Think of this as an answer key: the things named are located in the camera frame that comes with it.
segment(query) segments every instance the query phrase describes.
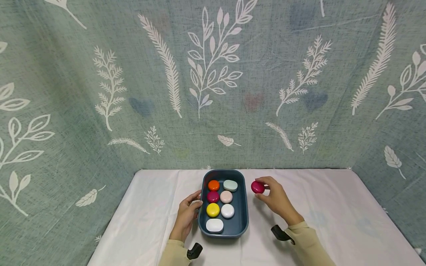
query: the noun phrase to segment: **green fabric backdrop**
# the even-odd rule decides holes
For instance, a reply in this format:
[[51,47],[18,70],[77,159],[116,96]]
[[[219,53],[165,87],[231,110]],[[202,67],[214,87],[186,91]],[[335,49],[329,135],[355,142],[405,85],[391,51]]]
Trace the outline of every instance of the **green fabric backdrop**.
[[425,12],[1,1],[1,264],[86,265],[137,170],[207,166],[352,167],[425,248]]

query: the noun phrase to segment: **black clip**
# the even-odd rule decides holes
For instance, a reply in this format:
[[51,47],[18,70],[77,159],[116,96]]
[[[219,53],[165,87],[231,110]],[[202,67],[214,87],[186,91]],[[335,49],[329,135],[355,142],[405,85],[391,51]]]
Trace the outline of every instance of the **black clip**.
[[195,243],[192,249],[187,251],[188,259],[193,260],[198,258],[198,256],[201,254],[201,251],[203,251],[203,246],[198,243]]
[[292,242],[294,242],[293,239],[288,234],[286,234],[286,232],[281,230],[281,228],[277,224],[271,228],[271,231],[274,234],[275,238],[279,241],[291,240]]

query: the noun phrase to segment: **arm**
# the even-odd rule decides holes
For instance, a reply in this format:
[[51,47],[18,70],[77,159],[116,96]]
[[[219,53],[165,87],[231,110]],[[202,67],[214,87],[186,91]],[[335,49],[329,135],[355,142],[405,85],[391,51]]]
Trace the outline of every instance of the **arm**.
[[282,185],[272,177],[257,178],[256,181],[266,184],[269,195],[256,194],[260,199],[279,216],[288,228],[284,230],[293,240],[297,256],[304,266],[335,266],[330,256],[322,247],[314,229],[310,228],[305,219],[296,211],[287,197]]
[[203,204],[201,200],[192,204],[193,201],[200,199],[200,193],[201,190],[198,190],[179,204],[175,225],[158,266],[188,266],[191,263],[184,242],[191,231],[193,221],[198,217],[196,210]]

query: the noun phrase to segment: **blue plastic tray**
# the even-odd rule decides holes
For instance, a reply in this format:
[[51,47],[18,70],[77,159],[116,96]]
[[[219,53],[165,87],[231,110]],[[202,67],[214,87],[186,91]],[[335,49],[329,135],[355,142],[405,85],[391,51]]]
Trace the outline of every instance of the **blue plastic tray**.
[[[210,192],[207,187],[211,180],[217,180],[220,183],[220,194],[225,189],[223,188],[223,182],[225,180],[233,180],[237,182],[238,188],[235,192],[232,192],[232,202],[230,203],[235,209],[235,215],[230,219],[223,218],[222,214],[219,214],[216,219],[223,221],[223,231],[219,234],[212,234],[206,229],[206,222],[211,219],[206,213],[207,205],[207,194]],[[236,170],[211,170],[206,173],[203,179],[203,187],[201,190],[201,200],[203,205],[200,208],[198,215],[198,227],[201,229],[203,234],[209,237],[215,238],[239,238],[247,230],[248,227],[248,207],[247,207],[247,193],[245,190],[244,176]],[[220,200],[217,203],[220,209],[224,205]]]

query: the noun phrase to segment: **beige sleeve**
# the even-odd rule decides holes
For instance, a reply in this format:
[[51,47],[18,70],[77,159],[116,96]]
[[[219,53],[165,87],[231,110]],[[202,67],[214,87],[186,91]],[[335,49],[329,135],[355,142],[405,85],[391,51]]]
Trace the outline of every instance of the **beige sleeve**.
[[187,257],[187,251],[182,241],[168,240],[158,266],[188,266],[191,261]]
[[304,266],[336,266],[322,247],[317,233],[306,222],[284,230],[293,240],[297,256]]

